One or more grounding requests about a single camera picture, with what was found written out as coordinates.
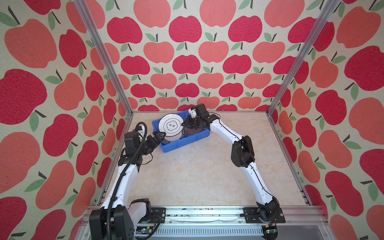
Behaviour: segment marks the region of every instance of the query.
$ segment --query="wallpaper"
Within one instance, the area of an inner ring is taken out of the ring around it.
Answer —
[[[315,42],[308,77],[295,77],[276,108],[300,180],[338,240],[384,239],[383,7],[340,2],[324,27],[334,34],[316,40],[330,45]]]
[[[311,0],[98,2],[106,22],[99,34],[134,111],[186,110],[199,103],[207,109],[265,111],[323,5],[313,9]],[[332,31],[333,25],[324,34]],[[324,50],[327,40],[317,42],[316,49]],[[93,63],[103,68],[96,57]],[[297,77],[305,79],[308,63],[300,69]]]
[[[68,0],[0,3],[0,240],[73,239],[121,136],[126,112],[78,26]]]

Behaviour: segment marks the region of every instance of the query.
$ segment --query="blue plastic bin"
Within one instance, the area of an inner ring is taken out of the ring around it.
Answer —
[[[185,111],[177,113],[177,114],[180,117],[182,117],[183,120],[186,120],[187,116],[190,115],[188,110],[185,110]],[[154,131],[159,131],[160,120],[161,119],[157,119],[157,120],[152,121],[152,126],[153,126]],[[171,142],[169,144],[160,143],[160,147],[163,149],[163,152],[169,152],[169,151],[175,150],[176,148],[190,144],[191,142],[196,142],[197,140],[208,137],[210,133],[211,133],[210,130],[208,130],[207,128],[204,128],[204,130],[199,132],[199,133],[196,133],[192,136],[187,136],[187,137],[179,139],[175,142]]]

